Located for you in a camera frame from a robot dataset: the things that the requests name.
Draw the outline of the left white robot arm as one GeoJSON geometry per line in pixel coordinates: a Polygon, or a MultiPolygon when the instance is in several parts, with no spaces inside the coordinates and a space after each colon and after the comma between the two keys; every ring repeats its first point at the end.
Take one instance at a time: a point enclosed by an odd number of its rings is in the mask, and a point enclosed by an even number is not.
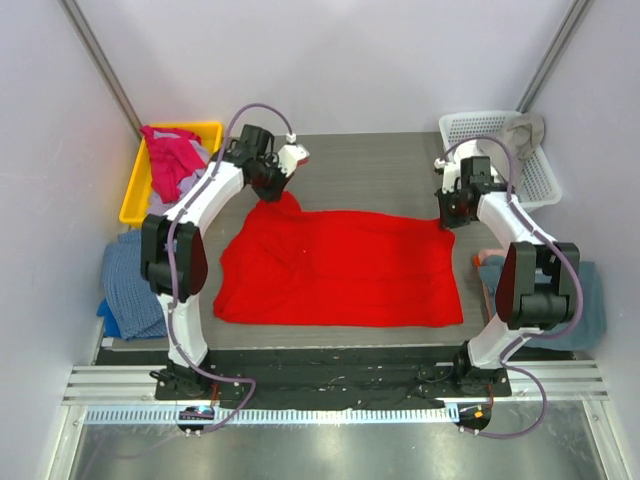
{"type": "Polygon", "coordinates": [[[295,134],[275,150],[273,135],[246,125],[220,148],[203,177],[162,215],[149,215],[141,229],[141,275],[156,294],[169,339],[167,364],[151,372],[158,400],[202,399],[217,383],[204,339],[200,293],[208,277],[203,238],[223,207],[245,187],[260,199],[281,198],[308,150],[295,134]]]}

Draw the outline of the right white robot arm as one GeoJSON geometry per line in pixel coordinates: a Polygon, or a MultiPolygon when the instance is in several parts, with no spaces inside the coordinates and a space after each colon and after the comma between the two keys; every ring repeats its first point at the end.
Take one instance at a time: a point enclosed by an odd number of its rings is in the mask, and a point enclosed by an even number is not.
{"type": "Polygon", "coordinates": [[[510,181],[495,179],[484,156],[437,159],[436,192],[445,229],[478,221],[506,250],[495,293],[495,312],[453,360],[451,383],[464,396],[482,395],[506,379],[506,362],[531,339],[571,333],[584,308],[580,252],[545,233],[520,206],[510,181]]]}

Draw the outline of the red t shirt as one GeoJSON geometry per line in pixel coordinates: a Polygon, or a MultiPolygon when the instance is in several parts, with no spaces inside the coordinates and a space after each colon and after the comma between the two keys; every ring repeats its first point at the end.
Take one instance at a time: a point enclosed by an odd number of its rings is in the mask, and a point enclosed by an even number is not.
{"type": "Polygon", "coordinates": [[[436,219],[258,202],[220,258],[212,312],[236,324],[460,325],[454,234],[436,219]]]}

